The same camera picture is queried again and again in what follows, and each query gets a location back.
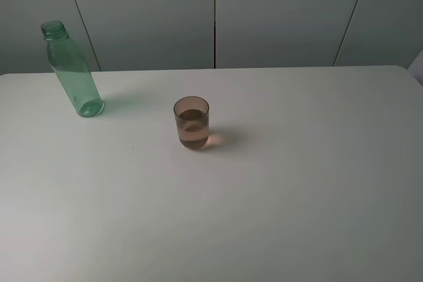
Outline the green transparent plastic bottle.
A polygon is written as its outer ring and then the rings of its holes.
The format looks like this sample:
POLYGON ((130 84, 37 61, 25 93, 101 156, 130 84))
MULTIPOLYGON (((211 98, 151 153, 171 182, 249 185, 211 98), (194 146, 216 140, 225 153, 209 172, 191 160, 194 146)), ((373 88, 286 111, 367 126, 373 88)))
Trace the green transparent plastic bottle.
POLYGON ((104 109, 83 50, 69 37, 58 20, 41 25, 51 68, 56 74, 76 113, 83 118, 99 115, 104 109))

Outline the pink transparent plastic cup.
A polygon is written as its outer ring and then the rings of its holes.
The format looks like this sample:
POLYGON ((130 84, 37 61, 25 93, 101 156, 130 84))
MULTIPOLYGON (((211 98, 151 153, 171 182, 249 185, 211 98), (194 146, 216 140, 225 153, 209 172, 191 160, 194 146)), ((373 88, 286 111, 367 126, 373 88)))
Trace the pink transparent plastic cup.
POLYGON ((186 96, 173 107, 174 118, 181 144, 187 149, 201 149, 209 138, 208 102, 199 96, 186 96))

